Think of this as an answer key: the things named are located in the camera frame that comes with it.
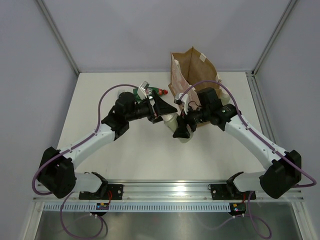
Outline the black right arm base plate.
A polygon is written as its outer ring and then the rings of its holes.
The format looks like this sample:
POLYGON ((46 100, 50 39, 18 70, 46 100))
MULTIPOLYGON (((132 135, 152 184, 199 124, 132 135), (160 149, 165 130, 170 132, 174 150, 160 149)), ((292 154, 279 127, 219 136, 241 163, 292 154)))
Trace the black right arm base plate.
POLYGON ((234 185, 212 183, 208 185, 212 200, 248 200, 250 191, 241 192, 234 185))

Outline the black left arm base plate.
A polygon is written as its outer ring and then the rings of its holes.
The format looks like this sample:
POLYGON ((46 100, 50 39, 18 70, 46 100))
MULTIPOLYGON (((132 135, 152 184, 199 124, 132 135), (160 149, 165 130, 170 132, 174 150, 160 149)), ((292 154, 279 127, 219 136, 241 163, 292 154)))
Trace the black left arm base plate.
POLYGON ((123 199, 123 184, 108 184, 102 190, 92 193, 88 191, 80 192, 79 200, 122 200, 123 199))

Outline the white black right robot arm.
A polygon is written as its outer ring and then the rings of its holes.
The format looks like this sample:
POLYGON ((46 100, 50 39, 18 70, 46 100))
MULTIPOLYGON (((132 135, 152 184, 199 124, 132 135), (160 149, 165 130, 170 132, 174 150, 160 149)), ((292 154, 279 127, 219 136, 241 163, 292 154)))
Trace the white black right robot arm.
POLYGON ((228 133, 245 146, 261 163, 261 172, 240 171, 226 181, 226 192, 233 199, 250 191, 264 191, 268 196, 278 199, 302 179, 298 170, 302 166, 301 155, 292 150, 286 151, 257 131, 237 112, 236 107, 222 104, 216 91, 207 87, 197 93, 200 106, 189 106, 187 94, 179 93, 174 102, 183 106, 177 117, 174 138, 189 139, 198 124, 211 123, 228 133))

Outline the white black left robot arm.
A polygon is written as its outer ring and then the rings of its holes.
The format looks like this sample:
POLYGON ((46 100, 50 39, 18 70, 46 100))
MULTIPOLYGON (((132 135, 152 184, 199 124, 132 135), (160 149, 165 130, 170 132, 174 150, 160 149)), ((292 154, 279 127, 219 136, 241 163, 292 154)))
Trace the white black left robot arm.
POLYGON ((123 92, 108 115, 85 138, 61 149, 47 148, 42 156, 33 181, 40 182, 58 199, 78 192, 84 200, 102 200, 111 196, 108 181, 96 172, 79 173, 75 170, 90 155, 120 138, 131 121, 146 118, 152 123, 177 113, 177 109, 152 92, 153 103, 148 98, 137 102, 131 92, 123 92))

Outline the silver toothpaste tube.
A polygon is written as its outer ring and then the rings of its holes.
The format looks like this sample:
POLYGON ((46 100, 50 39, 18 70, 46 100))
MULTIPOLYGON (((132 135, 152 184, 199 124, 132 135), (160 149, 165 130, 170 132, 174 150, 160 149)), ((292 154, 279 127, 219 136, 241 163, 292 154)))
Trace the silver toothpaste tube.
POLYGON ((118 90, 118 92, 117 92, 117 97, 119 97, 120 94, 124 93, 125 91, 126 91, 125 89, 120 89, 120 90, 118 90))

